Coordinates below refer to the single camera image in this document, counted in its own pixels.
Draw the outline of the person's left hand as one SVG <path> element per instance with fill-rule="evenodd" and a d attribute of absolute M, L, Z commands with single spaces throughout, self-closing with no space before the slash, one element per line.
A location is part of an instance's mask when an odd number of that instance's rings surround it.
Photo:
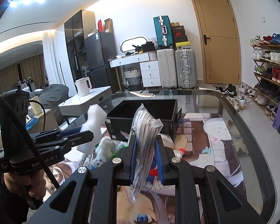
<path fill-rule="evenodd" d="M 43 200 L 46 194 L 44 170 L 37 171 L 33 176 L 4 173 L 4 182 L 9 192 L 21 197 L 26 197 L 29 194 L 37 200 Z"/>

